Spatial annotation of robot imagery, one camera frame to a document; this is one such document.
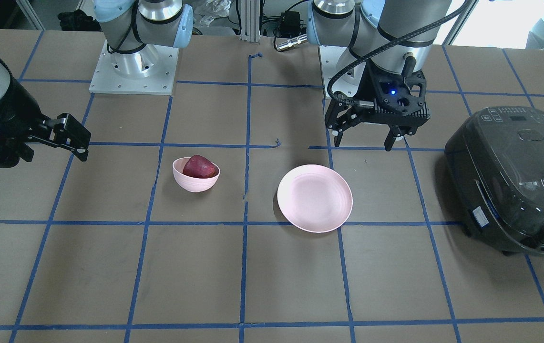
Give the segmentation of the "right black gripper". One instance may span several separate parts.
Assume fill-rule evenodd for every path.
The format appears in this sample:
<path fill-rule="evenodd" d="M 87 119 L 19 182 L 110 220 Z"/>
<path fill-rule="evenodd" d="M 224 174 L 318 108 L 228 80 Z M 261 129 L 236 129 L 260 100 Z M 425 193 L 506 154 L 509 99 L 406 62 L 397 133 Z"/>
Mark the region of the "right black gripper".
<path fill-rule="evenodd" d="M 69 113 L 43 119 L 35 99 L 15 79 L 0 99 L 0 169 L 14 167 L 22 159 L 32 161 L 34 150 L 26 146 L 26 141 L 68 150 L 86 162 L 91 136 Z"/>

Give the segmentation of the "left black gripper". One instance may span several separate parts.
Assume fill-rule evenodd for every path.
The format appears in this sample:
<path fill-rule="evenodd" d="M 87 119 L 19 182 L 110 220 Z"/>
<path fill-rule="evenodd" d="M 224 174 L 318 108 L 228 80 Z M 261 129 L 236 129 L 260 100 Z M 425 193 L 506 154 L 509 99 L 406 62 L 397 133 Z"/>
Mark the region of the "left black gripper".
<path fill-rule="evenodd" d="M 359 123 L 388 125 L 385 151 L 391 151 L 396 140 L 407 131 L 416 131 L 431 117 L 426 104 L 426 78 L 416 70 L 416 60 L 400 63 L 393 73 L 367 61 L 354 96 L 336 93 L 325 111 L 325 126 L 331 130 L 335 147 L 341 145 L 344 132 Z"/>

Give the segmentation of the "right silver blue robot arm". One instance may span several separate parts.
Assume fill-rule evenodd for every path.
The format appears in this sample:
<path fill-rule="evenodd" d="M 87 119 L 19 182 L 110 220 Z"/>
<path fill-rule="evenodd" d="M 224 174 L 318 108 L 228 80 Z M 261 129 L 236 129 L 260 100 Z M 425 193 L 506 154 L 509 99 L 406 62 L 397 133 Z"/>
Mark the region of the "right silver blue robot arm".
<path fill-rule="evenodd" d="M 193 7 L 181 0 L 96 0 L 105 36 L 90 92 L 171 95 L 178 50 L 191 40 Z M 69 113 L 43 115 L 0 59 L 0 169 L 31 162 L 32 142 L 68 150 L 82 162 L 91 133 Z"/>

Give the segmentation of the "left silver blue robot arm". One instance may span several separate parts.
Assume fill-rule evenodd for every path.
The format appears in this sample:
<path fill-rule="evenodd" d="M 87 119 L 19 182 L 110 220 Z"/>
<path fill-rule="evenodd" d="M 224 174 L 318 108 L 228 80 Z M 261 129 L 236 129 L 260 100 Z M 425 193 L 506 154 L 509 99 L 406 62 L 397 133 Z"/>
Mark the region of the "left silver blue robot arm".
<path fill-rule="evenodd" d="M 388 126 L 385 150 L 430 119 L 422 68 L 450 0 L 311 0 L 307 40 L 319 46 L 325 125 L 340 146 L 361 123 Z"/>

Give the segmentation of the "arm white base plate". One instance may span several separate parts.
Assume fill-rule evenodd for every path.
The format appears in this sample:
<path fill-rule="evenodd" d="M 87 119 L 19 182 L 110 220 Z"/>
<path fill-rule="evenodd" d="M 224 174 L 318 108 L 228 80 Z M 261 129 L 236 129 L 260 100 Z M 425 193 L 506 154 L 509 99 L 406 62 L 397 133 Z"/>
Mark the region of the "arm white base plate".
<path fill-rule="evenodd" d="M 132 54 L 111 54 L 105 42 L 89 91 L 116 95 L 172 95 L 179 48 L 146 45 Z"/>

